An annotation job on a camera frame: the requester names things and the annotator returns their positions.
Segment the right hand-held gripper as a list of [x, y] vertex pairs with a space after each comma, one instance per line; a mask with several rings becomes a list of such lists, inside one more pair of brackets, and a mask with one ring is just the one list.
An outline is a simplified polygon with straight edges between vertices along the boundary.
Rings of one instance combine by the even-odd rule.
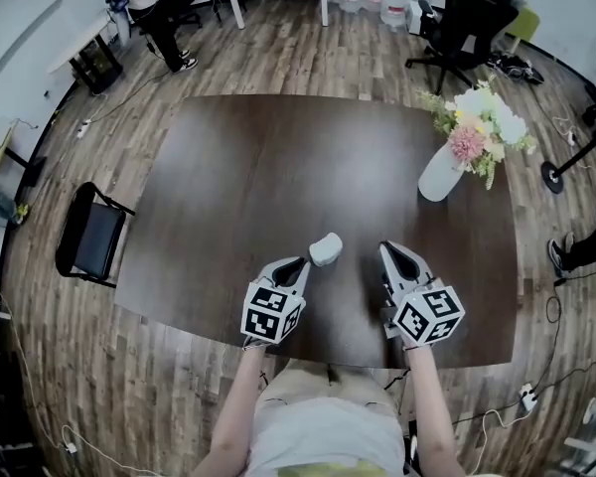
[[400, 339], [414, 349], [449, 338], [465, 316], [465, 309], [452, 286], [444, 286], [426, 261], [412, 249], [391, 240], [378, 246], [382, 280], [388, 292], [396, 285], [416, 286], [398, 294], [381, 311], [387, 340]]

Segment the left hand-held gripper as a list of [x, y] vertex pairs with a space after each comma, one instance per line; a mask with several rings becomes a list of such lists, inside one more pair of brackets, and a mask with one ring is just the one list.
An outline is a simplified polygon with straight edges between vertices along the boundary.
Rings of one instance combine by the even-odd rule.
[[[303, 257], [281, 258], [266, 264], [248, 284], [243, 300], [242, 349], [279, 345], [298, 325], [306, 301], [296, 293], [306, 289], [311, 262]], [[288, 292], [280, 287], [292, 287]]]

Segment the small white rounded block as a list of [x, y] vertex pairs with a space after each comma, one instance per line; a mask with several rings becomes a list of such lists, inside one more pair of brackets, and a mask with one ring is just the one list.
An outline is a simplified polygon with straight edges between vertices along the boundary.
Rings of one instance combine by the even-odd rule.
[[341, 238], [330, 232], [323, 238], [309, 245], [309, 255], [314, 265], [323, 267], [333, 263], [342, 253]]

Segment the person's left forearm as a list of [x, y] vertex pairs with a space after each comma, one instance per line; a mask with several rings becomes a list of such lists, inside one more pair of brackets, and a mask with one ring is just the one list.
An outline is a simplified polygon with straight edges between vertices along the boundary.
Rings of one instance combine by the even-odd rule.
[[210, 452], [197, 468], [199, 475], [237, 477], [243, 471], [249, 453], [264, 355], [264, 347], [242, 352], [213, 432]]

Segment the person's right forearm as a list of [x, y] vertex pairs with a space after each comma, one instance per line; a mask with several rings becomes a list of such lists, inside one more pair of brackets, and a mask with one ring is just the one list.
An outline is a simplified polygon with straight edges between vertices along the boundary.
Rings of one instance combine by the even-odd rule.
[[423, 477], [466, 477], [458, 462], [456, 438], [429, 346], [407, 349], [414, 411], [417, 451]]

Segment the white vase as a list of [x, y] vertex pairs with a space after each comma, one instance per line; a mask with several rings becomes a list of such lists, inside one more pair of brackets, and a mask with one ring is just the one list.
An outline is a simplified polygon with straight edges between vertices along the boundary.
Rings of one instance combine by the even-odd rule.
[[463, 163], [446, 142], [433, 155], [418, 180], [418, 191], [430, 202], [443, 201], [465, 172]]

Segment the person's beige trousers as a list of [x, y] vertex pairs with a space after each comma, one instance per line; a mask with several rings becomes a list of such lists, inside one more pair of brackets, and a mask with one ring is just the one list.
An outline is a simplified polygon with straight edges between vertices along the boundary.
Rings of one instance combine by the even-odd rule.
[[314, 398], [336, 398], [377, 413], [397, 416], [394, 399], [373, 369], [290, 360], [262, 391], [256, 410], [285, 406]]

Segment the person's white shirt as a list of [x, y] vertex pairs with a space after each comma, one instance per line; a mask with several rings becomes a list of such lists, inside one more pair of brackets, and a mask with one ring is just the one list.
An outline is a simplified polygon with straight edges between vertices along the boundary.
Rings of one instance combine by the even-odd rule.
[[404, 446], [390, 413], [317, 397], [261, 408], [243, 477], [403, 477]]

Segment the flower bouquet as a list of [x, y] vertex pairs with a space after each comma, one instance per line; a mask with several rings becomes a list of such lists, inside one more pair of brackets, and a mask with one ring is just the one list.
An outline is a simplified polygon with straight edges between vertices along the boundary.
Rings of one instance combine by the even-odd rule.
[[465, 173], [476, 175], [491, 190], [497, 167], [509, 150], [533, 153], [536, 140], [524, 120], [483, 80], [447, 100], [420, 89], [417, 98], [433, 125], [446, 137]]

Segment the black coat stand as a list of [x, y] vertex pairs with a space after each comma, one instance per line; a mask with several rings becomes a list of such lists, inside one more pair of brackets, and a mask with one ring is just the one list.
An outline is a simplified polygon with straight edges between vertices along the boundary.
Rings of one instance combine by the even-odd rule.
[[555, 166], [550, 161], [543, 162], [540, 166], [540, 173], [545, 186], [553, 194], [560, 194], [564, 188], [562, 175], [581, 159], [584, 159], [594, 148], [596, 148], [596, 130], [593, 132], [592, 139], [588, 144], [581, 147], [580, 150], [562, 166]]

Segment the black folding chair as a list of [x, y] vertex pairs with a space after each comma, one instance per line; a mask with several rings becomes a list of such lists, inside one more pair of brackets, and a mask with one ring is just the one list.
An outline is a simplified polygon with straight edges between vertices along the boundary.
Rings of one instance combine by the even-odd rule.
[[110, 270], [126, 216], [135, 212], [85, 182], [74, 192], [55, 253], [58, 273], [109, 288]]

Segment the yellow-green table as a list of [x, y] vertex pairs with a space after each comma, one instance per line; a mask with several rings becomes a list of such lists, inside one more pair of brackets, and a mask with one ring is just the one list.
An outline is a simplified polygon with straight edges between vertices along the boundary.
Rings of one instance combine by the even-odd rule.
[[513, 0], [446, 0], [446, 10], [462, 31], [477, 39], [478, 49], [506, 33], [517, 42], [528, 41], [540, 24], [528, 4], [517, 5]]

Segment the light wooden side table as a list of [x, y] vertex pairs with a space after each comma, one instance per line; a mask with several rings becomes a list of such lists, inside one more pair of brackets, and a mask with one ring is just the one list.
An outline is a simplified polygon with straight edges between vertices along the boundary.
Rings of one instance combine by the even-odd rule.
[[16, 118], [8, 124], [6, 131], [2, 135], [2, 141], [0, 142], [0, 167], [5, 158], [12, 160], [23, 168], [24, 185], [26, 187], [35, 187], [38, 184], [39, 178], [46, 165], [47, 158], [45, 156], [36, 157], [33, 155], [29, 160], [25, 160], [11, 148], [15, 130], [20, 123], [27, 125], [32, 130], [38, 128], [37, 125], [32, 125], [20, 118]]

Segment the round white table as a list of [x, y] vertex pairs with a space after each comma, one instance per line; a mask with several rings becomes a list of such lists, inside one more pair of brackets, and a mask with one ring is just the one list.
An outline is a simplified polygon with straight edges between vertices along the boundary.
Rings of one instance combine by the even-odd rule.
[[[101, 32], [111, 23], [106, 13], [98, 15], [95, 20], [78, 35], [64, 50], [52, 60], [47, 67], [49, 75], [58, 71], [64, 64], [72, 66], [77, 78], [90, 90], [92, 95], [105, 92], [123, 73], [123, 66], [103, 40]], [[85, 49], [96, 42], [99, 50], [108, 60], [110, 68], [101, 72]]]

